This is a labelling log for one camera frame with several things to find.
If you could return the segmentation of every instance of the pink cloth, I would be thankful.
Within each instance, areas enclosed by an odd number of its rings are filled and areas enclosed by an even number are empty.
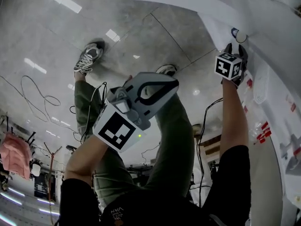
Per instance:
[[[0,154],[4,170],[17,173],[29,180],[29,161],[32,159],[32,154],[27,142],[11,133],[6,133],[0,145]]]

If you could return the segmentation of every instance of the gray sneaker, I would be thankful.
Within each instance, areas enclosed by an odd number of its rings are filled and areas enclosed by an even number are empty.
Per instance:
[[[86,45],[84,51],[80,54],[79,61],[74,66],[74,72],[81,72],[84,74],[91,72],[91,66],[103,55],[103,50],[103,41]]]
[[[177,72],[177,69],[174,65],[163,65],[156,71],[156,73],[167,74],[171,77],[173,77],[176,72]]]
[[[173,77],[177,69],[174,65],[163,65],[159,69],[157,69],[156,73],[162,73]],[[146,86],[143,90],[143,98],[150,98],[151,95],[155,94],[162,86]]]

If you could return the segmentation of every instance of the green pants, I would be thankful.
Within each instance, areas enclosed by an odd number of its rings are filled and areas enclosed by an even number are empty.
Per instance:
[[[75,108],[78,131],[86,129],[91,96],[94,87],[85,81],[75,83]],[[100,110],[100,95],[95,93],[90,108],[90,131]],[[157,113],[156,119],[161,131],[161,143],[157,160],[145,187],[134,185],[119,154],[109,147],[99,162],[94,185],[102,206],[107,206],[120,195],[133,190],[161,190],[186,196],[192,175],[194,140],[192,126],[177,95],[173,96]]]

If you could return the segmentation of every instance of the white box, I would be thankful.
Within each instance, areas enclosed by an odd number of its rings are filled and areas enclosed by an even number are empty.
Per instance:
[[[234,55],[223,52],[215,57],[214,73],[232,80],[239,76],[242,60]]]

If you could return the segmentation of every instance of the marble floor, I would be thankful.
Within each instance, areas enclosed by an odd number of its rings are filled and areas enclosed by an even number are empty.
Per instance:
[[[37,133],[38,147],[45,148],[43,142],[53,152],[63,147],[56,156],[55,168],[70,157],[66,145],[79,146],[70,130],[77,130],[75,115],[69,111],[74,105],[72,69],[81,50],[95,38],[106,42],[106,50],[87,77],[94,86],[104,81],[110,88],[120,86],[129,75],[174,64],[179,70],[178,94],[191,124],[201,123],[206,107],[222,97],[220,78],[213,73],[218,51],[195,12],[133,0],[4,0],[0,10],[0,75],[18,90],[22,76],[28,75],[44,96],[58,98],[61,105],[46,103],[53,123],[44,122],[0,78],[0,108],[14,123]],[[44,99],[28,78],[23,79],[23,89],[45,113]],[[46,120],[41,112],[33,111]],[[221,132],[221,116],[222,105],[210,109],[205,139]],[[141,153],[158,145],[160,132],[154,119],[151,123],[146,138],[121,154],[125,164],[143,163]],[[156,151],[144,154],[147,161]],[[37,150],[37,154],[49,160],[43,150]]]

